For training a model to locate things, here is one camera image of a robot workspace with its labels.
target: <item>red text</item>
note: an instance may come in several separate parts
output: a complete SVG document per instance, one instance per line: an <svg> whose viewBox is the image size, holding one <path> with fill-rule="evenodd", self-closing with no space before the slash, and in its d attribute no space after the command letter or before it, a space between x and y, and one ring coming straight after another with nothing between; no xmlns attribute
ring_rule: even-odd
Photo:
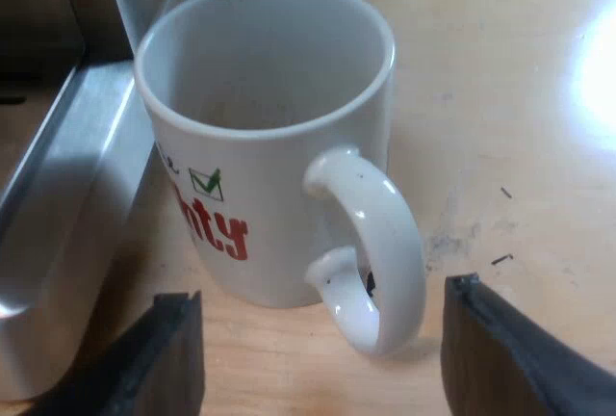
<svg viewBox="0 0 616 416"><path fill-rule="evenodd" d="M248 258L244 240L244 236L248 234L248 225L246 225L245 221L230 219L227 224L226 218L221 213L215 212L214 221L218 231L227 240L230 240L223 242L214 235L211 225L212 217L203 203L195 198L191 207L180 195L177 185L173 184L173 188L175 189L180 209L182 209L182 214L184 214L189 227L194 230L200 240L205 238L214 249L219 251L226 250L227 254L235 260L246 260Z"/></svg>

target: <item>stainless steel appliance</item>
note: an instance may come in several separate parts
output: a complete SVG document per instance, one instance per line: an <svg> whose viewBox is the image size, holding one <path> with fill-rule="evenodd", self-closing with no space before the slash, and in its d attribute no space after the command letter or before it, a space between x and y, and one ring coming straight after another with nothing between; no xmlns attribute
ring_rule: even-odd
<svg viewBox="0 0 616 416"><path fill-rule="evenodd" d="M0 0L0 400L79 348L153 144L131 44L178 1Z"/></svg>

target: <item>green check mark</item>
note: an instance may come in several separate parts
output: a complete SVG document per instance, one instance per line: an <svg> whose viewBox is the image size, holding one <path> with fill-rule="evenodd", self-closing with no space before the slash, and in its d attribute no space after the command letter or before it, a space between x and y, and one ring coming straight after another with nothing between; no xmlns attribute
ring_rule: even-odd
<svg viewBox="0 0 616 416"><path fill-rule="evenodd" d="M207 185L196 176L196 173L191 173L191 177L203 190L205 190L205 193L211 193L212 190L220 183L220 169L217 168L214 170L214 173L210 175Z"/></svg>

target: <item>mug rim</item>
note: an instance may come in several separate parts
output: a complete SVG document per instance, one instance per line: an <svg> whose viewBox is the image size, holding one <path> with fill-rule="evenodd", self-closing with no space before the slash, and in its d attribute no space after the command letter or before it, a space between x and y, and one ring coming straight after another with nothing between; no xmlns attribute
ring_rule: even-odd
<svg viewBox="0 0 616 416"><path fill-rule="evenodd" d="M152 89L150 89L149 85L145 82L143 75L143 60L150 43L161 28L163 28L169 21L175 19L178 15L184 13L186 10L193 7L198 7L202 2L207 1L209 0L187 0L186 2L183 2L179 6L175 7L169 13L162 16L146 33L139 45L137 54L135 55L135 83L137 84L137 88L145 101L146 108L152 111L163 121L186 133L195 134L202 137L249 141L287 138L311 132L323 127L326 124L330 124L342 117L347 116L349 113L362 106L383 86L392 68L394 67L394 62L396 59L394 33L383 15L373 5L369 4L365 0L346 0L354 7L360 9L362 13L364 13L376 24L378 33L385 48L380 69L372 78L371 82L357 95L351 98L344 105L330 111L325 115L283 127L275 127L271 129L233 129L199 122L172 110L154 94Z"/></svg>

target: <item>dark gap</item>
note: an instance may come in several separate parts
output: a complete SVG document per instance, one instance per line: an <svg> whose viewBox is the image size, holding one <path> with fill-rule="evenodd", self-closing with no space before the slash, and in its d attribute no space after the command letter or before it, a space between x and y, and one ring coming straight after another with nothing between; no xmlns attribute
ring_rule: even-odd
<svg viewBox="0 0 616 416"><path fill-rule="evenodd" d="M0 95L0 105L21 105L25 102L25 95Z"/></svg>

